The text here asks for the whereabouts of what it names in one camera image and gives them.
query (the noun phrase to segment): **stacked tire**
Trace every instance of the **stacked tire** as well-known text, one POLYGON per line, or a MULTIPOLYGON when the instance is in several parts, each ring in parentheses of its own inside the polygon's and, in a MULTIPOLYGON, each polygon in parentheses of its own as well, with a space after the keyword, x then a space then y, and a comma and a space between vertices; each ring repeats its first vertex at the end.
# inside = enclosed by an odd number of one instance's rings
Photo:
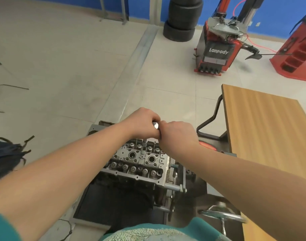
POLYGON ((170 0, 169 16, 164 24, 163 35, 178 42, 191 40, 202 8, 202 0, 170 0))

